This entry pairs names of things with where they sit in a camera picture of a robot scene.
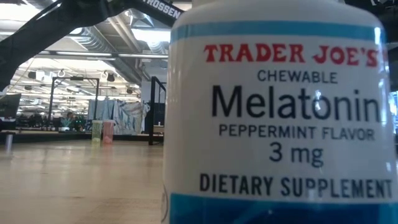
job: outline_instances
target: black pole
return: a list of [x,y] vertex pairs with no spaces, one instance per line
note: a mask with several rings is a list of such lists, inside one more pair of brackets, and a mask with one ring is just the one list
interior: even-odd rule
[[163,126],[166,127],[166,90],[164,90],[164,114],[163,114]]
[[95,104],[94,104],[94,116],[93,116],[93,120],[97,119],[97,103],[98,103],[98,90],[100,88],[100,79],[96,78],[95,80],[97,80],[97,88],[95,90]]
[[54,98],[54,89],[55,89],[55,81],[58,77],[52,77],[52,84],[51,84],[51,95],[50,95],[50,106],[49,106],[49,118],[47,119],[47,130],[50,126],[51,121],[51,113],[52,113],[52,100]]
[[152,77],[150,80],[150,110],[149,110],[149,139],[148,144],[152,146],[154,144],[154,120],[155,120],[155,90],[156,80]]
[[160,111],[160,92],[162,91],[162,88],[159,86],[159,92],[157,94],[157,111]]

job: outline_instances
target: supplement bottle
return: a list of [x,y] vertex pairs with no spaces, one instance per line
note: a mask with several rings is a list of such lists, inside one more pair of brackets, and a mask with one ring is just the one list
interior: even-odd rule
[[331,0],[225,0],[171,32],[163,223],[397,223],[384,29]]

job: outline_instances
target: ceiling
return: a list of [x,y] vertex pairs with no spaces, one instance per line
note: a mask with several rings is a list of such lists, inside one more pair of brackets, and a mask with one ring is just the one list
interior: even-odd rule
[[[51,0],[50,2],[0,0],[0,40],[17,31],[50,3]],[[175,2],[175,5],[183,10],[191,7],[189,1]],[[125,11],[94,27],[74,30],[46,51],[126,54],[140,52],[167,55],[170,28],[147,16],[136,19],[142,16],[143,14],[138,11]],[[101,40],[100,44],[94,43],[96,39]],[[19,113],[28,113],[32,110],[46,113],[49,110],[52,77],[99,78],[99,100],[108,97],[125,101],[140,101],[141,83],[149,81],[151,76],[164,80],[167,73],[165,59],[123,58],[120,60],[118,58],[117,60],[111,57],[81,57],[74,54],[63,56],[41,54],[23,63],[14,74],[11,85],[3,92],[22,94]],[[29,72],[35,73],[36,78],[29,78]],[[113,82],[107,80],[109,74],[113,74]],[[53,104],[56,113],[67,111],[87,113],[88,100],[95,98],[95,80],[57,80],[55,85],[57,87],[54,90]],[[132,93],[128,94],[127,89],[132,90]]]

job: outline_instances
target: black rack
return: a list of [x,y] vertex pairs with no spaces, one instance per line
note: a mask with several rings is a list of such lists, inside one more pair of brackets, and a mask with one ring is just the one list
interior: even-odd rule
[[83,80],[96,80],[97,86],[95,90],[95,105],[94,105],[94,119],[96,118],[97,114],[97,104],[98,104],[98,90],[100,87],[100,79],[99,78],[84,78],[84,77],[53,77],[52,84],[51,84],[51,95],[50,95],[50,106],[49,106],[49,118],[47,119],[47,127],[50,126],[51,121],[51,112],[52,112],[52,102],[54,98],[54,89],[57,87],[55,86],[56,80],[72,80],[72,81],[83,81]]
[[[159,85],[159,91],[156,93],[156,84]],[[160,102],[160,91],[164,91],[164,100],[166,102],[166,87],[163,86],[162,82],[159,81],[157,77],[152,77],[150,80],[150,110],[147,114],[149,117],[149,138],[148,138],[148,144],[152,146],[154,144],[154,121],[155,121],[155,97],[157,94],[157,99],[158,102]]]

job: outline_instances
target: blue label band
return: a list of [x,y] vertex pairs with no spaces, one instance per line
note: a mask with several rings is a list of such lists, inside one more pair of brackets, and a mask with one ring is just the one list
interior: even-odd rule
[[287,203],[172,194],[170,224],[397,224],[397,204]]
[[235,21],[189,24],[175,28],[171,41],[191,37],[217,35],[298,35],[335,37],[372,41],[376,44],[386,41],[384,30],[378,27],[335,24],[328,22],[299,21]]

